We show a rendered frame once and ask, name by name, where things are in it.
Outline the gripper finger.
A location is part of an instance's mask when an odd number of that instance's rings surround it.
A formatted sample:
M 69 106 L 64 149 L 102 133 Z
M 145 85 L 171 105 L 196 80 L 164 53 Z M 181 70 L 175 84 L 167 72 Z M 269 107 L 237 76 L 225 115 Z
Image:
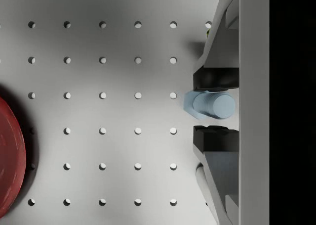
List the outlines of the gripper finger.
M 193 68 L 194 91 L 239 87 L 239 0 L 219 0 L 203 53 Z
M 193 150 L 200 164 L 197 184 L 217 225 L 239 223 L 239 132 L 194 126 Z

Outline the red plate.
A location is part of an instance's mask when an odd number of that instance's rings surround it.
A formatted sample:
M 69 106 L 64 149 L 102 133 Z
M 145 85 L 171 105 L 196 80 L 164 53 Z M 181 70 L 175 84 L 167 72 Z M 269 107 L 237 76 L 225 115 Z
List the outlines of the red plate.
M 12 109 L 0 94 L 0 219 L 17 198 L 25 170 L 23 134 Z

